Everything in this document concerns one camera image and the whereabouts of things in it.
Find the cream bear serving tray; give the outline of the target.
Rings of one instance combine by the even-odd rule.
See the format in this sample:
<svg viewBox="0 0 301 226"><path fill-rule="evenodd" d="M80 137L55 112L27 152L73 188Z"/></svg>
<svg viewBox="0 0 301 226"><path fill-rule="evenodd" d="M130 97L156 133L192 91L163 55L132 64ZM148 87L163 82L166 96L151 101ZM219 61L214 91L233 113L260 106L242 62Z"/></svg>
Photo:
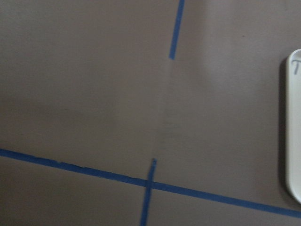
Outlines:
<svg viewBox="0 0 301 226"><path fill-rule="evenodd" d="M285 178L291 196L301 202L301 50L286 60Z"/></svg>

